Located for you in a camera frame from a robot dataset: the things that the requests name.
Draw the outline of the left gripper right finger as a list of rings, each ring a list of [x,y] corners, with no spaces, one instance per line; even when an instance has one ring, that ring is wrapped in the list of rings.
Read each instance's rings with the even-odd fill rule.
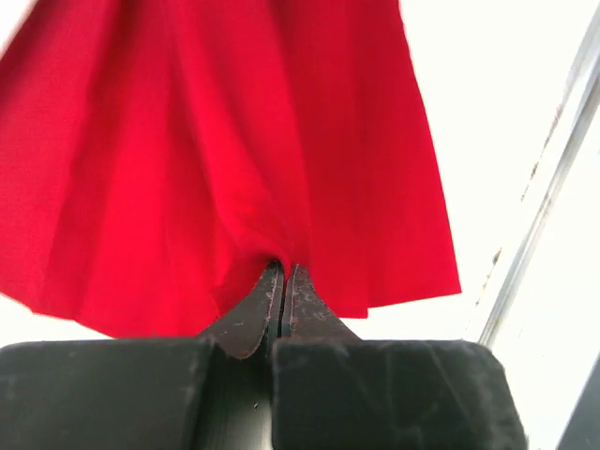
[[[286,281],[279,318],[281,338],[357,341],[359,337],[316,293],[306,267],[296,265]]]

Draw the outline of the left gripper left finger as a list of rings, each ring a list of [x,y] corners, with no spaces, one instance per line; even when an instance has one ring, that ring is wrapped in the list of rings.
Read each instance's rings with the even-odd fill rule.
[[[238,360],[252,356],[264,342],[269,352],[273,342],[280,337],[283,298],[284,271],[280,262],[271,262],[250,293],[198,337],[211,339],[222,351]]]

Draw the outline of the red pleated skirt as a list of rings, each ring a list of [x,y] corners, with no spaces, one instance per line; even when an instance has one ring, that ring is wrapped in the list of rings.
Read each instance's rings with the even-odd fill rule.
[[[339,316],[460,292],[396,1],[38,1],[1,60],[1,290],[193,336],[269,263]]]

